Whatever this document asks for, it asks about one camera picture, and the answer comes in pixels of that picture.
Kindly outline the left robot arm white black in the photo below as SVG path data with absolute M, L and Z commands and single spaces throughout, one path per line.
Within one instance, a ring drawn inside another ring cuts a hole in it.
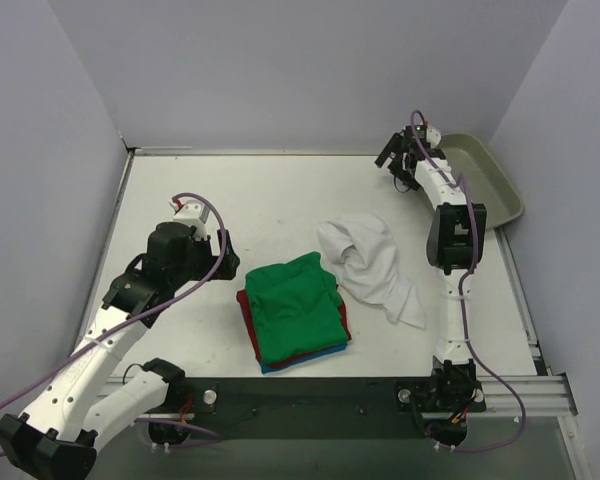
M 13 466 L 35 479 L 84 479 L 98 452 L 138 416 L 182 405 L 185 373 L 162 359 L 144 363 L 112 399 L 96 398 L 131 347 L 182 299 L 183 286 L 235 278 L 240 259 L 230 235 L 219 228 L 217 236 L 220 252 L 213 254 L 202 224 L 156 226 L 146 252 L 111 282 L 66 365 L 20 414 L 0 419 L 0 446 Z

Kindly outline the green t shirt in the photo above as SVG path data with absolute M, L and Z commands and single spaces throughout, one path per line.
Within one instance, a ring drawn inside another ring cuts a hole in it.
M 350 340 L 342 325 L 336 278 L 322 268 L 316 251 L 250 271 L 245 293 L 265 364 Z

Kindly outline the red t shirt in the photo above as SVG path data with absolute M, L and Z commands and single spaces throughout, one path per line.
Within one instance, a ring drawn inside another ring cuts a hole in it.
M 258 337 L 256 334 L 256 330 L 254 328 L 251 309 L 249 306 L 249 301 L 248 301 L 248 298 L 246 295 L 246 291 L 245 290 L 238 291 L 236 294 L 236 300 L 240 306 L 242 318 L 243 318 L 244 325 L 246 327 L 246 331 L 247 331 L 247 334 L 248 334 L 250 342 L 251 342 L 251 346 L 254 351 L 255 359 L 260 366 L 261 363 L 265 363 L 265 362 L 261 356 L 259 341 L 258 341 Z M 348 327 L 347 310 L 346 310 L 346 305 L 344 303 L 344 300 L 341 300 L 341 305 L 339 306 L 338 311 L 339 311 L 339 314 L 341 317 L 340 323 L 342 325 L 344 332 L 347 335 L 347 340 L 344 343 L 346 343 L 348 345 L 348 342 L 352 339 L 352 335 L 351 335 L 349 327 Z

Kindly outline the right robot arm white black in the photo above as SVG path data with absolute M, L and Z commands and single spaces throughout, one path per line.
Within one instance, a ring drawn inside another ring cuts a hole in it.
M 440 305 L 432 384 L 421 400 L 426 411 L 451 414 L 458 423 L 478 393 L 476 365 L 469 348 L 468 317 L 472 276 L 484 248 L 486 207 L 474 203 L 462 178 L 455 178 L 439 149 L 441 134 L 426 123 L 392 135 L 375 165 L 395 180 L 422 190 L 433 209 L 426 256 L 436 271 Z

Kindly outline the blue t shirt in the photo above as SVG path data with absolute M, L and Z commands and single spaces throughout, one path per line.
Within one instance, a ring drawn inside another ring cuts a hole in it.
M 284 360 L 282 362 L 276 363 L 276 364 L 265 364 L 265 363 L 261 363 L 260 364 L 260 371 L 262 374 L 269 374 L 269 373 L 274 373 L 274 372 L 278 372 L 278 371 L 282 371 L 285 370 L 287 368 L 291 368 L 293 366 L 296 365 L 300 365 L 312 360 L 316 360 L 318 358 L 327 356 L 327 355 L 331 355 L 331 354 L 335 354 L 335 353 L 340 353 L 342 351 L 345 351 L 347 348 L 347 344 L 340 344 L 340 345 L 336 345 L 333 347 L 328 347 L 322 350 L 318 350 L 315 352 L 310 352 L 310 353 L 306 353 L 306 354 L 302 354 L 302 355 L 298 355 L 298 356 L 294 356 L 294 357 L 290 357 L 287 360 Z

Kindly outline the grey plastic tray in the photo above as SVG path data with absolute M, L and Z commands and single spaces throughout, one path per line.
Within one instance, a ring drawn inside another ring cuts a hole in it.
M 502 227 L 524 212 L 519 193 L 478 138 L 468 133 L 445 134 L 439 148 L 446 156 L 453 177 L 465 176 L 472 201 L 485 205 L 488 230 Z

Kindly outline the white t shirt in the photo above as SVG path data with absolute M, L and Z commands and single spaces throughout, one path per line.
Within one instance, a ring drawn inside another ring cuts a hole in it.
M 382 308 L 392 324 L 426 328 L 418 289 L 400 272 L 396 242 L 380 217 L 345 214 L 320 223 L 316 233 L 337 281 L 354 299 Z

